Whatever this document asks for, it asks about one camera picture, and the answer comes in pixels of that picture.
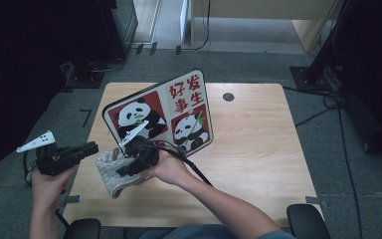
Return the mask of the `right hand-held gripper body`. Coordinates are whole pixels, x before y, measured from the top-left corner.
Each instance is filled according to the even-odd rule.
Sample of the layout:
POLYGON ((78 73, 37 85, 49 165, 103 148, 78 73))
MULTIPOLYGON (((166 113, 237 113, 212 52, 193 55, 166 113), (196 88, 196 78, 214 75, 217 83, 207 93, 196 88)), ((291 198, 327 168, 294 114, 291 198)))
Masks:
POLYGON ((123 150, 125 157, 131 157, 133 161, 139 161, 141 170, 156 165, 159 160, 158 147, 142 134, 148 125, 149 121, 144 120, 141 123, 122 126, 117 131, 119 148, 123 150))

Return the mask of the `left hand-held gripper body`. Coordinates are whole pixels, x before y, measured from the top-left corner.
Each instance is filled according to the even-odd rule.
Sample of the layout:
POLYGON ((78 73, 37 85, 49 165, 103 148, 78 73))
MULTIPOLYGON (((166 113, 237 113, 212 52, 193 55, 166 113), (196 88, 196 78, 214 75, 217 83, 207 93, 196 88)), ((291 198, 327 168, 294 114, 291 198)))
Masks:
POLYGON ((79 146, 58 147, 53 133, 48 130, 37 138, 19 146, 18 153, 36 150, 36 164, 42 174, 56 176, 79 164, 84 151, 79 146))

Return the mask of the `beige cloth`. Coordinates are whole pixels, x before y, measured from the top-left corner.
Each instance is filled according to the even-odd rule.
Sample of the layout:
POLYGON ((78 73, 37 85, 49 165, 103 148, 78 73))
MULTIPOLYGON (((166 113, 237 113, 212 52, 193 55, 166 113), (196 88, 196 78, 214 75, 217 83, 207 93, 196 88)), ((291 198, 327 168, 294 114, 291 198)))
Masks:
POLYGON ((132 162, 133 159, 124 157, 118 148, 103 152, 95 161, 96 168, 111 198, 118 198, 123 189, 140 184, 145 180, 138 174, 121 176, 116 172, 132 162))

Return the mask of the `panda print square board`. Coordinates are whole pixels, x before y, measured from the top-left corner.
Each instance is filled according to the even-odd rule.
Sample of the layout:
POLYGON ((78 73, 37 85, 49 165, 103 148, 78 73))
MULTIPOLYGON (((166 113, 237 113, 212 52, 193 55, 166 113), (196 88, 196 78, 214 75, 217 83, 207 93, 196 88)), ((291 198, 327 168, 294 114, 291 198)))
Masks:
POLYGON ((191 155, 213 140, 205 80, 198 69, 125 96, 105 106, 102 117, 120 146, 141 135, 191 155))

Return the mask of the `person's left hand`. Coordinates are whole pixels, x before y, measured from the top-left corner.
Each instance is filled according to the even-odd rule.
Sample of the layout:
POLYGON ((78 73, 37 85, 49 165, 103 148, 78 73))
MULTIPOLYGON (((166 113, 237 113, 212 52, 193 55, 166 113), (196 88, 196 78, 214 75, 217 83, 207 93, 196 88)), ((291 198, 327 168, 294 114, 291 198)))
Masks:
POLYGON ((32 175, 33 205, 35 208, 55 209, 61 193, 69 186, 71 177, 78 171, 75 165, 59 175, 51 176, 36 170, 32 175))

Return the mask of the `person's right hand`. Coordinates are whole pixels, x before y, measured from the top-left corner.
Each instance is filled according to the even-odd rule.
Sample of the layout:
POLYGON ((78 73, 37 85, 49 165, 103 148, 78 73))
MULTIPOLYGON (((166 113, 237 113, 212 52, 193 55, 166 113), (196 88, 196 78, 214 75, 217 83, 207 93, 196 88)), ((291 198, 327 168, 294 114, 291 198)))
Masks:
POLYGON ((165 183, 181 188, 195 180, 195 176, 182 161, 165 151, 159 151, 159 160, 155 166, 141 171, 139 175, 143 177, 154 176, 165 183))

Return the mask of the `black angled tape mark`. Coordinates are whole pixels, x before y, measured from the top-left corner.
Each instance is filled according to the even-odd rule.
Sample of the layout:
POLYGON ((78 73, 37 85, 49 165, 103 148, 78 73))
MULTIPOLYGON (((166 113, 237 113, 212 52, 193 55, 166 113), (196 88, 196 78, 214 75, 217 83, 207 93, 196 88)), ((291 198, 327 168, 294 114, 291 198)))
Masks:
POLYGON ((87 123, 88 123, 88 121, 90 119, 90 116, 91 116, 93 110, 90 110, 90 109, 79 109, 79 111, 81 113, 86 113, 87 114, 86 117, 85 117, 85 120, 84 120, 84 122, 82 124, 82 127, 86 127, 86 125, 87 125, 87 123))

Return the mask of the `grey tape piece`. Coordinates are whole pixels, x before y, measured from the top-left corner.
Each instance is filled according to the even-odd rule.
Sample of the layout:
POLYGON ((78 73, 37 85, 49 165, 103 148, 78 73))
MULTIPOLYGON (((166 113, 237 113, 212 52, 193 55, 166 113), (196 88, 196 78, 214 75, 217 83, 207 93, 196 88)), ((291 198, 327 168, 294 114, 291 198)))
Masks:
POLYGON ((61 205, 66 205, 69 203, 78 203, 81 200, 79 195, 75 196, 62 196, 61 197, 61 205))
POLYGON ((306 196, 305 197, 305 202, 309 204, 317 204, 321 208, 328 208, 328 203, 325 200, 321 200, 320 198, 316 196, 306 196))

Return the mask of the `black metal stand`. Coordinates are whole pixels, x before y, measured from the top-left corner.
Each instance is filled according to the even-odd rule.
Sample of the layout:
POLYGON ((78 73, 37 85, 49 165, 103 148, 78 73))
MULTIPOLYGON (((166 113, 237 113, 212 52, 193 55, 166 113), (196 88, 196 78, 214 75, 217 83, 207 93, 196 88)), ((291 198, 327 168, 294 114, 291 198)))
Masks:
POLYGON ((94 72, 89 63, 75 50, 69 50, 68 55, 74 69, 67 79, 66 87, 69 89, 98 89, 104 73, 94 72))
POLYGON ((309 67, 290 67, 296 89, 301 92, 328 92, 332 90, 329 79, 324 70, 333 59, 343 59, 344 54, 339 53, 336 47, 337 35, 341 32, 342 24, 348 17, 348 9, 352 0, 339 0, 342 6, 338 12, 335 25, 331 28, 325 43, 309 67))

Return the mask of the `person's blue-grey shirt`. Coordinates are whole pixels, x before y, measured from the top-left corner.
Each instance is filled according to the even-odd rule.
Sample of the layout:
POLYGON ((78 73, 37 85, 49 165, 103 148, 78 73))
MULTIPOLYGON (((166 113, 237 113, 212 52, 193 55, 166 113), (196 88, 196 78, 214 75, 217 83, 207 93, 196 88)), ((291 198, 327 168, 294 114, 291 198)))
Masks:
MULTIPOLYGON (((223 225, 186 225, 177 228, 148 229, 138 239, 238 239, 223 225)), ((284 231, 274 231, 256 239, 296 239, 284 231)))

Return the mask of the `dark curtain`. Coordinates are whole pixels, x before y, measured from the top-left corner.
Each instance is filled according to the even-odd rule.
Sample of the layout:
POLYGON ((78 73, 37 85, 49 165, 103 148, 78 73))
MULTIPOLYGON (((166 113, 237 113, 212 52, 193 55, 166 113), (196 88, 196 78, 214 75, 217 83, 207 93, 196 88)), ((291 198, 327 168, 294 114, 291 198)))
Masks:
POLYGON ((349 108, 369 148, 382 152, 382 0, 349 0, 335 44, 349 108))
POLYGON ((23 143, 66 78, 63 45, 87 0, 0 0, 0 161, 23 143))

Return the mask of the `black cabinet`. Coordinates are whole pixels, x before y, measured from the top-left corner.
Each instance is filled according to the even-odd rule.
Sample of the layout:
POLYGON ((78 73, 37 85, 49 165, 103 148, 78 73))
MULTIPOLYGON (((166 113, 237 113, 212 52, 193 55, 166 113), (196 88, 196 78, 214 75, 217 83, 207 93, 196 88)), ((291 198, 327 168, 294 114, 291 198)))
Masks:
POLYGON ((125 59, 131 47, 138 20, 133 0, 99 0, 114 59, 125 59))

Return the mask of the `white panel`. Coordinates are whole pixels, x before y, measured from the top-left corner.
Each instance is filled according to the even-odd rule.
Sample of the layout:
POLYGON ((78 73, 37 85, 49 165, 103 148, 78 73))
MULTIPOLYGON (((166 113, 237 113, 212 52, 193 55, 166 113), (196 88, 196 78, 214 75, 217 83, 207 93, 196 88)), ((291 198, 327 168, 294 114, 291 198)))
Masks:
POLYGON ((181 34, 182 39, 184 38, 185 33, 186 33, 188 5, 189 5, 189 0, 182 0, 180 18, 179 18, 180 34, 181 34))

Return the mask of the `light wooden desk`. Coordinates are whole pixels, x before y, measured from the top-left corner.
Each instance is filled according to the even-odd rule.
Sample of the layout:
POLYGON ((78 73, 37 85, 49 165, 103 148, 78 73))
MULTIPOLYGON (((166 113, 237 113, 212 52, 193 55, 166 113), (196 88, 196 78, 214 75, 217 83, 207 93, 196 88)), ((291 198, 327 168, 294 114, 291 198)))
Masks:
POLYGON ((291 20, 306 52, 343 0, 190 0, 190 43, 195 46, 195 18, 291 20))

